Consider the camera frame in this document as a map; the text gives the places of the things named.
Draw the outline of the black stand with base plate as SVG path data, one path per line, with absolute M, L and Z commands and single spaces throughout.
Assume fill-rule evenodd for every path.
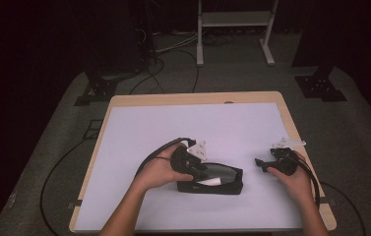
M 312 75 L 295 77 L 306 98 L 321 98 L 327 102 L 346 101 L 342 92 L 330 80 L 330 73 L 346 45 L 345 9 L 341 0 L 313 1 L 292 63 L 293 67 L 317 67 Z

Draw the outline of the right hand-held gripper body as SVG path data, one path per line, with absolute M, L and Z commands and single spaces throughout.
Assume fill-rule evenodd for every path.
M 275 169 L 287 176 L 294 174 L 297 167 L 302 164 L 302 161 L 294 152 L 293 148 L 299 148 L 305 145 L 306 143 L 304 141 L 286 138 L 282 138 L 279 142 L 272 144 L 270 152 L 277 160 Z

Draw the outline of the black mesh zipper pouch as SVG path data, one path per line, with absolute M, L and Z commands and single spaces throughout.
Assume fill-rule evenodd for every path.
M 216 194 L 216 195 L 239 195 L 243 188 L 243 170 L 221 163 L 206 162 L 208 169 L 207 179 L 219 177 L 219 186 L 206 186 L 199 184 L 199 181 L 178 182 L 177 189 L 182 193 L 189 194 Z

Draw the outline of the white table mat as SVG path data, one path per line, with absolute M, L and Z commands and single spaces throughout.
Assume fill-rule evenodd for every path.
M 205 142 L 210 162 L 243 171 L 233 196 L 180 193 L 170 183 L 146 194 L 136 228 L 143 232 L 298 229 L 301 219 L 284 186 L 257 167 L 287 137 L 273 103 L 113 107 L 96 146 L 77 233 L 97 232 L 113 213 L 143 160 L 162 145 L 190 138 Z

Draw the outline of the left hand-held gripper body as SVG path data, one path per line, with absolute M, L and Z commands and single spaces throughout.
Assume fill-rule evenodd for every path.
M 202 141 L 191 147 L 178 147 L 170 158 L 170 165 L 176 172 L 191 175 L 199 171 L 195 166 L 207 159 L 206 142 Z

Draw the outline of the person's right hand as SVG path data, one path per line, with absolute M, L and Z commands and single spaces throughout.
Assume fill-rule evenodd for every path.
M 298 166 L 295 173 L 290 176 L 281 173 L 273 167 L 270 167 L 268 171 L 282 182 L 295 202 L 303 198 L 311 198 L 314 201 L 311 179 L 302 167 Z

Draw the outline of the white metal stand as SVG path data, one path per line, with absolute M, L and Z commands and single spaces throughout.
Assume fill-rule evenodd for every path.
M 268 11 L 251 12 L 204 12 L 203 0 L 198 0 L 196 64 L 204 65 L 203 29 L 233 27 L 265 27 L 264 37 L 259 40 L 262 51 L 269 66 L 275 65 L 275 59 L 269 47 L 269 40 L 278 9 L 278 0 Z

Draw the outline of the small white object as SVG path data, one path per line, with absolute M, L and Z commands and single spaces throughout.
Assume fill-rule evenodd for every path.
M 221 180 L 219 177 L 216 177 L 212 179 L 199 181 L 199 184 L 206 185 L 206 186 L 219 186 L 221 184 Z

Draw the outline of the person's left hand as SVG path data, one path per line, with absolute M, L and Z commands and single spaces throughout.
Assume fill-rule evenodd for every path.
M 132 182 L 133 189 L 145 193 L 152 188 L 161 187 L 170 182 L 191 181 L 192 175 L 176 172 L 170 165 L 173 153 L 183 144 L 175 144 L 159 152 L 150 160 Z

